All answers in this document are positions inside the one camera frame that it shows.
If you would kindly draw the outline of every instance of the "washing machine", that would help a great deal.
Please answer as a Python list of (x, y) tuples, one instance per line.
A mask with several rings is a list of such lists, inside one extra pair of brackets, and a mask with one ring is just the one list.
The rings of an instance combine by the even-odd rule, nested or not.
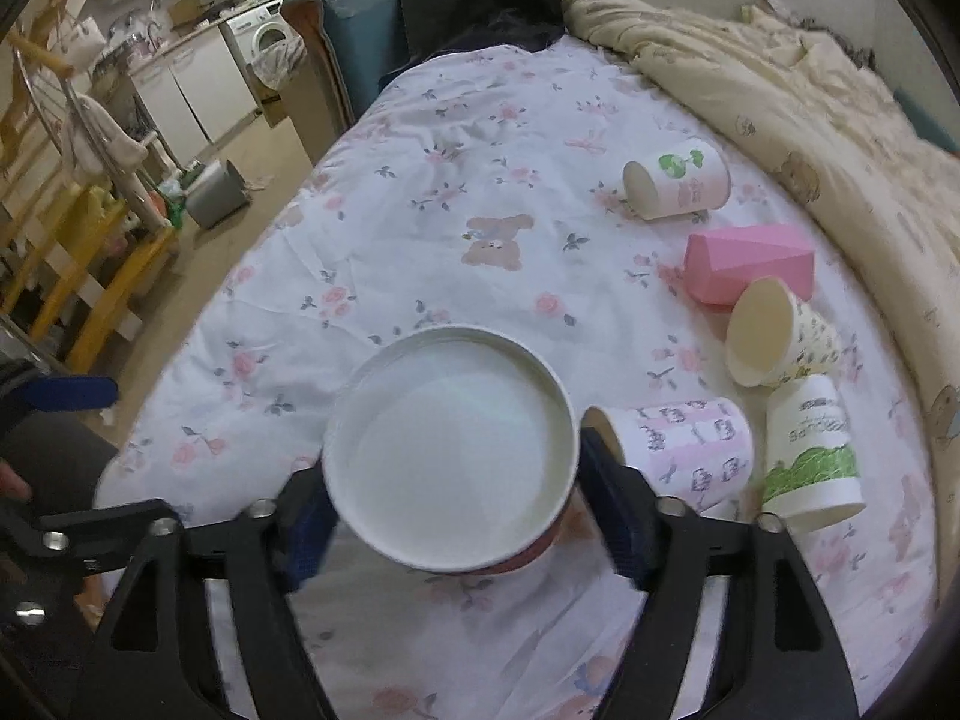
[(259, 83), (250, 69), (250, 63), (270, 46), (293, 37), (294, 30), (280, 15), (283, 0), (267, 0), (264, 4), (251, 8), (224, 23), (224, 38), (237, 66), (243, 73), (253, 96), (263, 103), (272, 101), (275, 93), (267, 95), (266, 87)]

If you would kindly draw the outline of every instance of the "white bed sheet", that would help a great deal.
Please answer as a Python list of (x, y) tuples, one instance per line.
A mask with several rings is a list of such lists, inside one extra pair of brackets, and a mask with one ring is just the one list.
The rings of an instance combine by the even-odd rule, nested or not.
[[(697, 135), (733, 195), (709, 215), (642, 223), (624, 163)], [(333, 396), (378, 346), (441, 322), (488, 325), (549, 360), (574, 405), (731, 397), (764, 445), (762, 391), (723, 366), (725, 318), (680, 288), (692, 231), (788, 221), (817, 247), (816, 308), (840, 328), (837, 380), (867, 509), (800, 539), (861, 707), (930, 620), (928, 452), (910, 380), (837, 250), (729, 143), (612, 55), (565, 38), (450, 55), (400, 76), (306, 181), (203, 311), (109, 466), (97, 502), (149, 497), (192, 525), (233, 517), (312, 464)], [(755, 512), (754, 487), (740, 501)], [(699, 706), (723, 581), (707, 589), (675, 714)], [(582, 509), (525, 569), (438, 578), (340, 528), (292, 599), (343, 720), (573, 720), (603, 694), (642, 597), (613, 574)], [(224, 589), (211, 589), (237, 712), (255, 716)]]

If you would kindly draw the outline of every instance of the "hand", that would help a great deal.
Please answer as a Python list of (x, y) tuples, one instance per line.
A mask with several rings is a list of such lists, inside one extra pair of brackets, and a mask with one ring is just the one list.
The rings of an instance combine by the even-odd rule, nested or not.
[(29, 501), (33, 494), (30, 485), (24, 482), (6, 461), (0, 460), (0, 496)]

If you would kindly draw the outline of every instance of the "pink geometric object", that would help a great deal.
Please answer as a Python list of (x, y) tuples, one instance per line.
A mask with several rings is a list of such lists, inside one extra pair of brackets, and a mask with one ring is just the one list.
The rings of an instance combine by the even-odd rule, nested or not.
[(733, 307), (752, 281), (776, 276), (800, 300), (813, 296), (813, 246), (792, 224), (757, 224), (693, 233), (683, 258), (690, 295)]

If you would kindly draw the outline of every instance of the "countertop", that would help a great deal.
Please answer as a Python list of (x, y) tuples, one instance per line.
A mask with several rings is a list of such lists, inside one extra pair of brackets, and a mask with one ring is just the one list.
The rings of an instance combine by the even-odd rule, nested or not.
[(253, 10), (256, 7), (267, 4), (267, 2), (273, 2), (273, 1), (274, 0), (247, 1), (244, 4), (235, 7), (232, 11), (229, 12), (229, 14), (225, 16), (221, 16), (219, 19), (210, 20), (209, 23), (206, 23), (205, 25), (194, 29), (190, 34), (184, 35), (184, 37), (178, 38), (174, 42), (166, 44), (164, 47), (162, 47), (162, 49), (160, 49), (157, 53), (151, 56), (150, 59), (148, 59), (142, 65), (138, 65), (136, 69), (131, 70), (129, 75), (137, 76), (138, 74), (142, 73), (142, 71), (145, 71), (147, 70), (147, 68), (151, 67), (158, 59), (162, 59), (163, 57), (168, 55), (168, 53), (174, 52), (179, 47), (183, 46), (185, 43), (189, 43), (198, 35), (202, 35), (206, 30), (217, 28), (227, 20), (230, 20), (236, 16), (241, 16), (244, 13), (246, 13), (248, 10)]

